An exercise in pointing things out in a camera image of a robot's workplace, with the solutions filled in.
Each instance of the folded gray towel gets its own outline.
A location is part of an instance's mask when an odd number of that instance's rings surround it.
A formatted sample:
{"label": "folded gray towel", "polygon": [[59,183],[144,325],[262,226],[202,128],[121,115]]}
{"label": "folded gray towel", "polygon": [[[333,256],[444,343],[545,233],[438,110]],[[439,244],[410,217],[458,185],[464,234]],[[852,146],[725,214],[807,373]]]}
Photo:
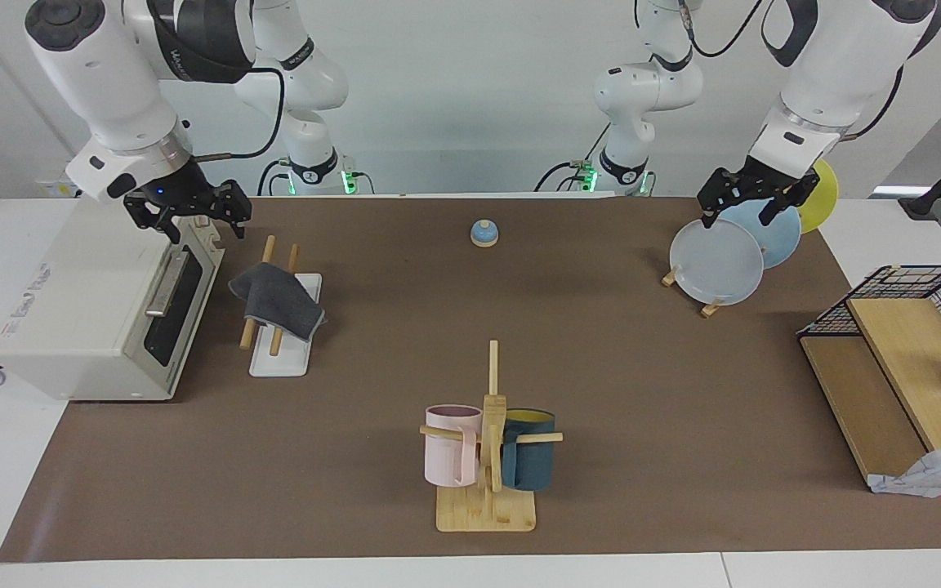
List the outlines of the folded gray towel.
{"label": "folded gray towel", "polygon": [[310,341],[325,321],[325,311],[300,280],[275,265],[254,265],[227,287],[246,301],[246,318],[279,327],[302,341]]}

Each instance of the brown table mat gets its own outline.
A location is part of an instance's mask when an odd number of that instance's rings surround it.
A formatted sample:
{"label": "brown table mat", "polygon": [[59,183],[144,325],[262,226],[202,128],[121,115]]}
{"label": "brown table mat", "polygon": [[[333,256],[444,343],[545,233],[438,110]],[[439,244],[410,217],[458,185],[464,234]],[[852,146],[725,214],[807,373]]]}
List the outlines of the brown table mat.
{"label": "brown table mat", "polygon": [[[176,398],[72,404],[0,562],[941,547],[941,498],[875,496],[795,332],[847,283],[807,234],[702,319],[660,286],[692,200],[257,201]],[[471,245],[490,217],[499,245]],[[278,235],[324,275],[300,379],[253,379],[225,284]],[[501,392],[565,432],[537,531],[442,535],[426,406]]]}

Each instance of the robotic arm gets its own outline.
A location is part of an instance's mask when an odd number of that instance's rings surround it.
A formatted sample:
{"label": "robotic arm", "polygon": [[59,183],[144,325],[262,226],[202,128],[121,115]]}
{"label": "robotic arm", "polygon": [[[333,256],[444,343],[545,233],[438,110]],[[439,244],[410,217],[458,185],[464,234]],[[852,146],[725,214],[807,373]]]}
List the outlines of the robotic arm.
{"label": "robotic arm", "polygon": [[941,0],[787,0],[794,29],[769,51],[789,79],[740,171],[717,168],[699,191],[702,222],[744,200],[770,200],[760,220],[804,204],[813,165],[941,26]]}
{"label": "robotic arm", "polygon": [[122,198],[134,222],[174,243],[174,216],[210,216],[238,237],[252,205],[212,186],[191,157],[159,79],[233,83],[252,67],[250,0],[37,0],[25,19],[38,63],[93,137],[67,166],[94,198]]}
{"label": "robotic arm", "polygon": [[[347,77],[311,40],[292,0],[257,0],[253,7],[257,67],[283,72],[285,105],[279,134],[288,152],[288,175],[299,194],[350,191],[343,156],[315,111],[347,101]],[[274,118],[277,86],[271,79],[246,77],[235,85],[246,104]]]}
{"label": "robotic arm", "polygon": [[595,156],[597,189],[633,194],[641,187],[656,129],[649,112],[694,104],[702,94],[702,71],[692,60],[692,45],[683,24],[682,7],[695,11],[702,0],[646,0],[638,19],[649,63],[610,69],[594,85],[594,101],[609,116],[608,144]]}

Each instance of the dark teal mug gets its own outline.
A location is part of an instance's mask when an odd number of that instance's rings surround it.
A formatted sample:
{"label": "dark teal mug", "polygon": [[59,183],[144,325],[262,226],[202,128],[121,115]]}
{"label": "dark teal mug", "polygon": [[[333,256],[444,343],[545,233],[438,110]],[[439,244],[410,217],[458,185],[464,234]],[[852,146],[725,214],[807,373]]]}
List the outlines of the dark teal mug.
{"label": "dark teal mug", "polygon": [[550,485],[554,471],[553,443],[517,443],[518,435],[553,433],[554,416],[546,410],[512,408],[503,426],[503,485],[538,492]]}

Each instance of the white table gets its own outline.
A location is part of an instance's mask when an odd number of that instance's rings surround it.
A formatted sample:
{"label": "white table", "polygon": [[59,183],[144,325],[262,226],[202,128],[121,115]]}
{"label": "white table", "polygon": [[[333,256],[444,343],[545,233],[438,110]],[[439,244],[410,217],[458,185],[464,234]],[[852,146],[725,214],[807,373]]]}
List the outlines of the white table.
{"label": "white table", "polygon": [[[0,201],[0,323],[74,201]],[[24,230],[7,228],[23,219]],[[941,229],[894,201],[843,201],[822,227],[849,282],[879,265],[941,264]],[[0,387],[0,544],[64,404],[18,379]],[[941,550],[776,554],[553,555],[413,559],[243,559],[0,565],[0,587],[57,586],[940,587]]]}

